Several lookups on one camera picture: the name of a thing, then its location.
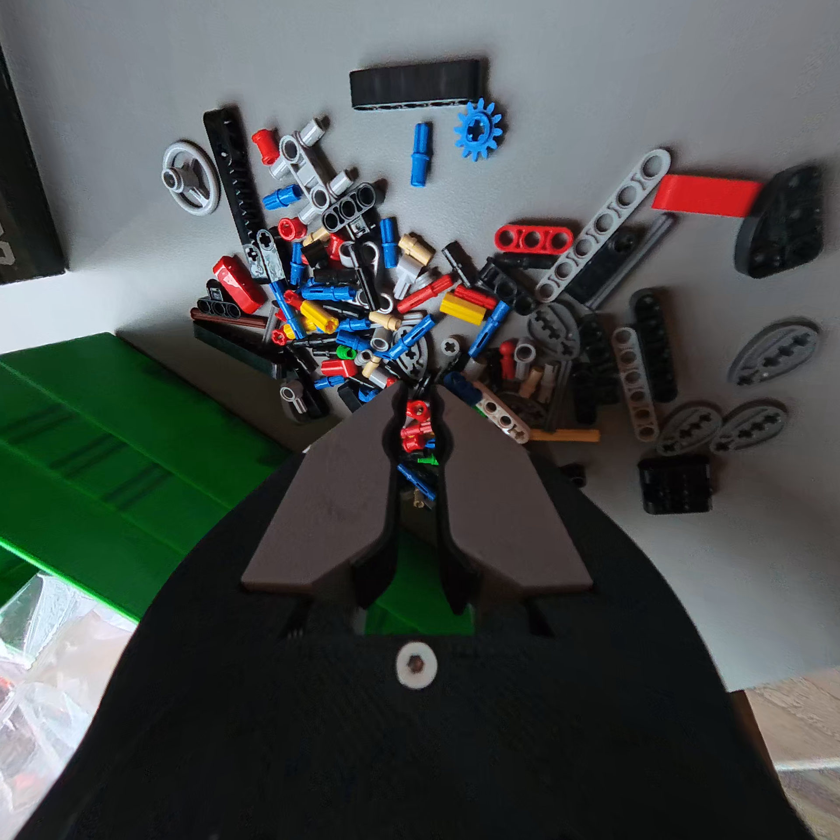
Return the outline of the black lego set box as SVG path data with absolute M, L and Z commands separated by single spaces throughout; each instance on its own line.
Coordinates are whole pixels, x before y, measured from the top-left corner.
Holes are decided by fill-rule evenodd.
M 1 283 L 67 270 L 7 63 L 1 56 Z

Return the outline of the long light grey lego beam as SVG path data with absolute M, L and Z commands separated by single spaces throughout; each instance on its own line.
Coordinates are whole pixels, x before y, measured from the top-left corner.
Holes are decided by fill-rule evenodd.
M 553 262 L 540 279 L 533 292 L 539 305 L 557 299 L 572 280 L 578 277 L 609 238 L 661 183 L 669 173 L 670 166 L 671 153 L 667 149 L 656 148 L 646 153 L 593 218 L 583 226 L 571 247 Z

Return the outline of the clear plastic bag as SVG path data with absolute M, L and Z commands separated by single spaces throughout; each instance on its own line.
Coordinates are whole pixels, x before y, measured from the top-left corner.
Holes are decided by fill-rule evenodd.
M 96 714 L 135 621 L 38 573 L 1 611 L 1 838 L 14 838 Z

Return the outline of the red curved lego brick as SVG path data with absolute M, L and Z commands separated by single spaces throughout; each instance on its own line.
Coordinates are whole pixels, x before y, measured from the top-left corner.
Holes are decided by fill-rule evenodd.
M 266 303 L 263 287 L 252 278 L 239 258 L 221 257 L 213 267 L 213 275 L 243 313 L 255 314 Z

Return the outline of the black curved lego panel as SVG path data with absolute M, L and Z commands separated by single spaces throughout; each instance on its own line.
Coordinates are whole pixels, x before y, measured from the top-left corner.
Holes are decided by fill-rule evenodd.
M 738 231 L 737 272 L 764 279 L 810 263 L 823 250 L 823 171 L 804 164 L 777 174 Z

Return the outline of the grey oval lego plate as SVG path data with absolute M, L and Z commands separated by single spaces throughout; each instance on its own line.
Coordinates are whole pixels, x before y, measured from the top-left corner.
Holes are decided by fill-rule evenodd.
M 784 431 L 788 421 L 789 413 L 779 402 L 743 404 L 723 419 L 709 450 L 713 455 L 727 455 L 766 444 Z
M 687 455 L 709 445 L 722 427 L 722 415 L 712 404 L 690 402 L 664 420 L 656 444 L 660 457 Z
M 727 382 L 752 387 L 792 373 L 807 363 L 822 340 L 819 327 L 810 320 L 786 319 L 757 332 L 731 363 Z

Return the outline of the grey lego steering wheel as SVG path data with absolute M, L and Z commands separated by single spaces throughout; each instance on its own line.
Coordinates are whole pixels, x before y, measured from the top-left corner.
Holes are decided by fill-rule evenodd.
M 176 204 L 188 214 L 213 214 L 221 198 L 216 167 L 198 145 L 177 140 L 164 151 L 161 180 Z

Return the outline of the blue lego pin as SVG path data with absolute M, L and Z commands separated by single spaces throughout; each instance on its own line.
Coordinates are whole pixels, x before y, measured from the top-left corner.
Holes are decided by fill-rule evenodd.
M 419 122 L 414 127 L 410 185 L 425 187 L 431 161 L 432 125 Z

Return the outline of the pile of mixed lego pieces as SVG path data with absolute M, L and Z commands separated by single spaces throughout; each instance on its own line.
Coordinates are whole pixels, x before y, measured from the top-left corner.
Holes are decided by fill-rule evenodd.
M 278 380 L 289 417 L 305 424 L 327 416 L 320 392 L 338 389 L 344 380 L 356 382 L 364 396 L 392 382 L 390 369 L 419 382 L 427 368 L 425 335 L 434 328 L 425 307 L 436 300 L 440 314 L 479 326 L 466 352 L 471 360 L 513 315 L 528 319 L 532 331 L 548 332 L 548 338 L 535 339 L 544 346 L 560 339 L 549 319 L 559 297 L 541 305 L 533 294 L 560 255 L 499 251 L 477 269 L 453 241 L 442 249 L 450 273 L 430 276 L 434 252 L 409 234 L 396 241 L 390 218 L 382 219 L 379 239 L 353 243 L 337 235 L 333 222 L 364 221 L 373 208 L 367 193 L 373 193 L 368 183 L 346 193 L 315 238 L 292 239 L 288 272 L 275 232 L 259 232 L 259 253 L 246 250 L 266 282 L 261 286 L 267 301 L 257 313 L 243 313 L 214 276 L 191 310 L 199 329 L 210 333 L 210 325 L 217 326 L 213 336 L 224 352 Z M 606 268 L 601 257 L 609 248 L 618 254 L 622 235 L 621 226 L 560 295 Z

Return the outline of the red three-hole lego beam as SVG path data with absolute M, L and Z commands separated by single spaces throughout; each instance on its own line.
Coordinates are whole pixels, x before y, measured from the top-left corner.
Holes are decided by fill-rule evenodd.
M 559 256 L 574 242 L 574 234 L 562 226 L 506 224 L 494 234 L 494 245 L 504 253 Z

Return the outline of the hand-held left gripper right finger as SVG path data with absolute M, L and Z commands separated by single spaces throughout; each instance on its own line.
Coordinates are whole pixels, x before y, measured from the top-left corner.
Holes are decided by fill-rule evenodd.
M 455 613 L 589 591 L 590 573 L 524 445 L 528 429 L 495 396 L 478 405 L 444 386 L 434 397 L 437 550 Z

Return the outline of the red lego panel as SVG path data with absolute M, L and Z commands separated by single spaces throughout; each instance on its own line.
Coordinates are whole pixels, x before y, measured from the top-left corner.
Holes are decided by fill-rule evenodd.
M 665 175 L 652 209 L 674 214 L 745 218 L 764 188 L 761 182 L 704 175 Z

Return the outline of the blue lego gear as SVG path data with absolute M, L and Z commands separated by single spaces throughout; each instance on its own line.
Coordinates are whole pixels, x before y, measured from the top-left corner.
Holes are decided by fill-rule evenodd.
M 498 148 L 503 135 L 502 115 L 493 101 L 479 98 L 469 101 L 466 110 L 458 114 L 455 126 L 455 147 L 464 159 L 486 160 Z

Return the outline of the short black lego beam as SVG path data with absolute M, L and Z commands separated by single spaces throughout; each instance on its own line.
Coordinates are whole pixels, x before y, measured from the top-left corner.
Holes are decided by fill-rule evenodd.
M 432 60 L 353 70 L 350 102 L 355 111 L 449 108 L 476 102 L 484 92 L 483 58 Z

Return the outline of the long black holed lego beam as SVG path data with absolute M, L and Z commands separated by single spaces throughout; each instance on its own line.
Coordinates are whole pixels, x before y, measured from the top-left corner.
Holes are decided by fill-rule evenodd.
M 259 232 L 266 229 L 266 220 L 238 109 L 205 111 L 203 124 L 240 242 L 258 254 Z

